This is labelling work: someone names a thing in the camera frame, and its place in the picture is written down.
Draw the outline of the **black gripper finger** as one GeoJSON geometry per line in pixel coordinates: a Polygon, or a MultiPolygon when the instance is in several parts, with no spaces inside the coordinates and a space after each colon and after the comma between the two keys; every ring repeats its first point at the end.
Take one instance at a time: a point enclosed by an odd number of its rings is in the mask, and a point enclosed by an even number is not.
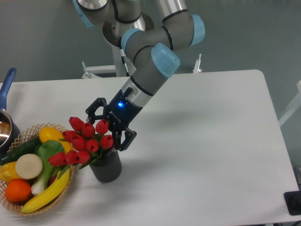
{"type": "Polygon", "coordinates": [[[86,110],[87,118],[86,122],[89,123],[95,123],[97,120],[106,119],[107,116],[105,114],[96,115],[96,111],[103,107],[105,108],[107,106],[106,99],[103,97],[97,98],[86,110]]]}
{"type": "Polygon", "coordinates": [[[136,131],[133,131],[129,128],[126,128],[124,130],[124,140],[122,141],[122,132],[123,131],[117,131],[114,129],[112,131],[112,137],[113,137],[113,148],[115,148],[118,151],[124,151],[128,149],[128,147],[131,145],[132,141],[137,136],[136,131]]]}

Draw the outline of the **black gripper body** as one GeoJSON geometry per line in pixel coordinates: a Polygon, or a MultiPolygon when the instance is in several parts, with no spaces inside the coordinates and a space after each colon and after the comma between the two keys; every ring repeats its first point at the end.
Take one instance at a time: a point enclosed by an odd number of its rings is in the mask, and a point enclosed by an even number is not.
{"type": "Polygon", "coordinates": [[[142,110],[142,107],[136,106],[124,97],[122,90],[115,95],[110,103],[104,107],[104,116],[109,121],[109,130],[123,131],[128,128],[130,122],[142,110]]]}

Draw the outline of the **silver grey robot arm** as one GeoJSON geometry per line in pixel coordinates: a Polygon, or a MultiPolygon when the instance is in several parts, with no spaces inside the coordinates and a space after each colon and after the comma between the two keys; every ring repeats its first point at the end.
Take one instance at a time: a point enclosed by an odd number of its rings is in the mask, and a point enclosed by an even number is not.
{"type": "Polygon", "coordinates": [[[183,0],[158,0],[163,24],[149,31],[134,27],[142,17],[138,0],[76,0],[73,4],[87,26],[113,21],[124,26],[124,31],[114,34],[135,71],[109,103],[98,98],[86,110],[90,123],[109,121],[113,147],[124,151],[136,137],[130,122],[179,67],[175,52],[203,40],[204,23],[188,12],[183,0]]]}

